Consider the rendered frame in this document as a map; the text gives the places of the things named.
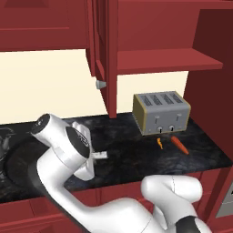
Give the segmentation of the closed red wall cabinet door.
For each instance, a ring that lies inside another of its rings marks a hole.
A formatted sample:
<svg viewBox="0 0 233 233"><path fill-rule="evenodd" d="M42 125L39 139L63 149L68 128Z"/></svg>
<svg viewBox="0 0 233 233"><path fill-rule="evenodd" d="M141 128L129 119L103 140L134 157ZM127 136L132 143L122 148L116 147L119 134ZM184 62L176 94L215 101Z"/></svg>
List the closed red wall cabinet door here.
<svg viewBox="0 0 233 233"><path fill-rule="evenodd" d="M87 0L0 0L0 52L88 47Z"/></svg>

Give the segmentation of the silver four-slot toaster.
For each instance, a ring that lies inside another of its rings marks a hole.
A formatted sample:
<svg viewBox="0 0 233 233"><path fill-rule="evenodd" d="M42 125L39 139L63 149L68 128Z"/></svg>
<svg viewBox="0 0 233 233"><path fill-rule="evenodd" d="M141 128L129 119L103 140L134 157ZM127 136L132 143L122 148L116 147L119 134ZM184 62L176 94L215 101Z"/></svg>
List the silver four-slot toaster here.
<svg viewBox="0 0 233 233"><path fill-rule="evenodd" d="M177 92L134 94L132 114L143 136L185 131L191 105Z"/></svg>

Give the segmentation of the red base cabinet run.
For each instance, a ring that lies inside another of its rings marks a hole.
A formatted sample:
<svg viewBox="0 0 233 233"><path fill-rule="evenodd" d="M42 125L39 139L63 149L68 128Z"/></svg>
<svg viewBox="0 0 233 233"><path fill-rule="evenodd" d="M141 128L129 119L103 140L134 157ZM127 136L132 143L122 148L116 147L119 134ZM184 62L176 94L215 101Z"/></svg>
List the red base cabinet run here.
<svg viewBox="0 0 233 233"><path fill-rule="evenodd" d="M74 192L86 204L95 206L115 198L135 198L150 212L151 203L142 198L140 182ZM0 233L84 233L45 198L0 202Z"/></svg>

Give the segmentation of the orange carrot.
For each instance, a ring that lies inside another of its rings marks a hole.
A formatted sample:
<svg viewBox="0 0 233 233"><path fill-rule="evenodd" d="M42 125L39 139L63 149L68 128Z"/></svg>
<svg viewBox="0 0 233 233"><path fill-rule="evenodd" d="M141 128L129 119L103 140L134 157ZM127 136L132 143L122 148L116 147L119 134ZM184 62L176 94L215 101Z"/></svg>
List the orange carrot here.
<svg viewBox="0 0 233 233"><path fill-rule="evenodd" d="M186 155L189 154L188 150L186 149L186 147L181 143L181 141L175 137L175 136L172 136L171 137L171 141L172 143L177 147L179 148L183 153L185 153Z"/></svg>

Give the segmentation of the open red cabinet door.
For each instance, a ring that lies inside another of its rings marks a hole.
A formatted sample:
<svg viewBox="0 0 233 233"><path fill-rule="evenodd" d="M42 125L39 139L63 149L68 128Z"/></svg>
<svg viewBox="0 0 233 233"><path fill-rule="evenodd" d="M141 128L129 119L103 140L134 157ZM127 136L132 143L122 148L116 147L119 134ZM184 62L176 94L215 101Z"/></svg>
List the open red cabinet door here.
<svg viewBox="0 0 233 233"><path fill-rule="evenodd" d="M110 118L117 117L117 0L87 0L89 48L86 59L91 75L105 81L98 89Z"/></svg>

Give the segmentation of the black hob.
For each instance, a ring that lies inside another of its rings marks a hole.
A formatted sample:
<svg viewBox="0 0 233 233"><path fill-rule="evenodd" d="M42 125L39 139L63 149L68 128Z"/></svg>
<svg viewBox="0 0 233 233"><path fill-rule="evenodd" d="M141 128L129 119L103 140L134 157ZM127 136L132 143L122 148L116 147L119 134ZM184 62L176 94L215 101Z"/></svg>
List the black hob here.
<svg viewBox="0 0 233 233"><path fill-rule="evenodd" d="M30 198L36 191L28 180L28 167L40 151L32 137L26 137L13 146L13 135L0 135L0 199Z"/></svg>

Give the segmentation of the grey appliance front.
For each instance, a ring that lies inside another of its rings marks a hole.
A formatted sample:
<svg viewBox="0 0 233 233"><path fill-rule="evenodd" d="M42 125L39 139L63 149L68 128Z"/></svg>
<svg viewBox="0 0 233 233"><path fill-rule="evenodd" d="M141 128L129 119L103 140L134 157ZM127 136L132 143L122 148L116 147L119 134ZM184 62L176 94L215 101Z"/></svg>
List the grey appliance front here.
<svg viewBox="0 0 233 233"><path fill-rule="evenodd" d="M216 218L227 217L230 215L233 215L233 181L220 205Z"/></svg>

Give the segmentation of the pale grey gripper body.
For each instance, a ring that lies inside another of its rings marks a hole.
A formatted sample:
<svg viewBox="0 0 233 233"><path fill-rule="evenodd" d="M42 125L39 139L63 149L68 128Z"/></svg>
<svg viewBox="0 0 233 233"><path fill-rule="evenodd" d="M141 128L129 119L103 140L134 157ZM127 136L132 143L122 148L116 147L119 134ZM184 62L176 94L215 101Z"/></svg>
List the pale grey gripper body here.
<svg viewBox="0 0 233 233"><path fill-rule="evenodd" d="M106 151L93 152L92 153L92 158L93 159L107 159L107 152Z"/></svg>

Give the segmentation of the red cabinet shelf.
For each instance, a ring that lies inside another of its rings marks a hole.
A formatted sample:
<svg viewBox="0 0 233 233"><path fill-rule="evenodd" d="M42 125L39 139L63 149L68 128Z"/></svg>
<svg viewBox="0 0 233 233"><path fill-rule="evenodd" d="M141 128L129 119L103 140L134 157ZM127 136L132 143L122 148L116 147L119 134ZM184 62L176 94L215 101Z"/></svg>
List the red cabinet shelf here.
<svg viewBox="0 0 233 233"><path fill-rule="evenodd" d="M119 75L221 69L223 63L193 48L120 51Z"/></svg>

